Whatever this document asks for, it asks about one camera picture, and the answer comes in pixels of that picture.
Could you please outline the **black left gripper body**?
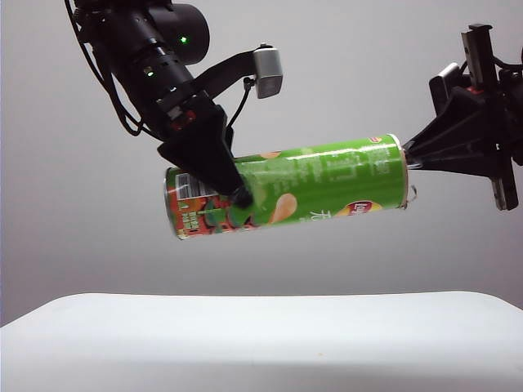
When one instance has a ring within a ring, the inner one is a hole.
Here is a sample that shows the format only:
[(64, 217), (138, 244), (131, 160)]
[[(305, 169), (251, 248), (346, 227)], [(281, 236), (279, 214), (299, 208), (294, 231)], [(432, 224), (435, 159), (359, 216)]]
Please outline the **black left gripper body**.
[(216, 119), (220, 125), (224, 123), (223, 108), (216, 105), (206, 91), (190, 93), (188, 96), (183, 96), (179, 91), (171, 91), (157, 99), (156, 104), (166, 116), (165, 123), (169, 131), (201, 127), (212, 119)]

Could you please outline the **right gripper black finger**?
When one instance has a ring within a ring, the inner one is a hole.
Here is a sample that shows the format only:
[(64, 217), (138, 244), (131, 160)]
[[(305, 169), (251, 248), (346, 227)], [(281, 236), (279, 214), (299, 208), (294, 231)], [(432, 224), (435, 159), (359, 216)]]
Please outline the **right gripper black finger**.
[(407, 154), (494, 154), (498, 97), (488, 91), (452, 89), (442, 111), (404, 144)]
[(485, 152), (471, 144), (450, 147), (416, 148), (407, 144), (407, 161), (414, 170), (452, 172), (471, 176), (497, 178), (501, 175), (498, 156), (493, 151)]

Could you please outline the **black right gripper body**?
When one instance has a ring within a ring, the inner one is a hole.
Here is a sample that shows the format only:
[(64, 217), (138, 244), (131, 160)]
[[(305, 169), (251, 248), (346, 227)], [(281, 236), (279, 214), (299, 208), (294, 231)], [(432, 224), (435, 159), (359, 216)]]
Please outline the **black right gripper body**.
[(494, 174), (490, 177), (496, 206), (501, 211), (516, 207), (516, 184), (512, 161), (503, 140), (503, 97), (499, 94), (488, 24), (471, 24), (462, 33), (463, 47), (474, 90), (483, 91), (490, 116), (487, 137), (494, 144)]

